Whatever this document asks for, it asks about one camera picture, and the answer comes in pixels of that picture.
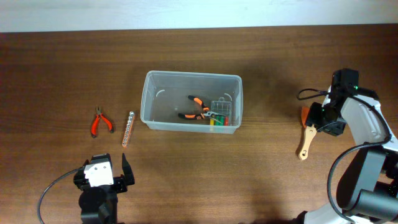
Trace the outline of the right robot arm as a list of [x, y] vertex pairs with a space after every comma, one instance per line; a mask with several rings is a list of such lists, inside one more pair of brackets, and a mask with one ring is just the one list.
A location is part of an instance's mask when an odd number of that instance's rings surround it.
[[397, 222], [397, 138], [382, 115], [377, 93], [359, 86], [359, 72], [333, 73], [323, 103], [302, 108], [303, 143], [298, 158], [308, 157], [317, 133], [343, 134], [349, 127], [355, 145], [331, 165], [326, 183], [328, 203], [304, 211], [295, 223]]

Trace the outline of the orange-handled needle-nose pliers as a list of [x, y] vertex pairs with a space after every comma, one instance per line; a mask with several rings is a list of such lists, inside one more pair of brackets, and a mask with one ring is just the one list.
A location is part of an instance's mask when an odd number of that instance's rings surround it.
[[181, 119], [185, 120], [204, 120], [204, 119], [209, 119], [213, 120], [216, 123], [221, 123], [221, 118], [226, 117], [225, 114], [222, 113], [217, 113], [212, 110], [210, 110], [210, 107], [208, 107], [203, 100], [201, 100], [199, 97], [194, 96], [194, 95], [188, 95], [187, 98], [196, 103], [200, 107], [200, 111], [195, 111], [192, 113], [178, 113], [178, 117]]

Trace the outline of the clear screwdriver bit case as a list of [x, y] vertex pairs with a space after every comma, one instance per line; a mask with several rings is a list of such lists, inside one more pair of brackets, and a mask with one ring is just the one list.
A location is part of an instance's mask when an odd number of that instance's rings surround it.
[[218, 113], [214, 115], [215, 120], [211, 120], [210, 124], [215, 126], [229, 126], [230, 118], [232, 115], [232, 102], [224, 97], [220, 97], [218, 100], [212, 101], [210, 110]]

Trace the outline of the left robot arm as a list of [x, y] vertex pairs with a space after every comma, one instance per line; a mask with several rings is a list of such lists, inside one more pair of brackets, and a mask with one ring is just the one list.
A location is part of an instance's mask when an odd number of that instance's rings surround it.
[[118, 194], [127, 192], [127, 187], [135, 184], [125, 154], [122, 154], [121, 165], [123, 174], [115, 177], [110, 154], [98, 154], [85, 161], [74, 175], [73, 182], [81, 190], [78, 204], [83, 224], [118, 223]]

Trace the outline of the orange scraper with wooden handle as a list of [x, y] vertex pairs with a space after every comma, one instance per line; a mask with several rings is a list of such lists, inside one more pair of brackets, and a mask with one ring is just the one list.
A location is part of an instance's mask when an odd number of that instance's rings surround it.
[[298, 158], [300, 160], [306, 160], [308, 157], [308, 152], [310, 148], [310, 144], [312, 140], [314, 139], [315, 135], [317, 134], [317, 129], [315, 126], [312, 125], [307, 125], [306, 120], [309, 116], [310, 108], [308, 107], [302, 107], [301, 110], [301, 121], [302, 121], [302, 126], [303, 126], [303, 143], [301, 145], [301, 148], [298, 153]]

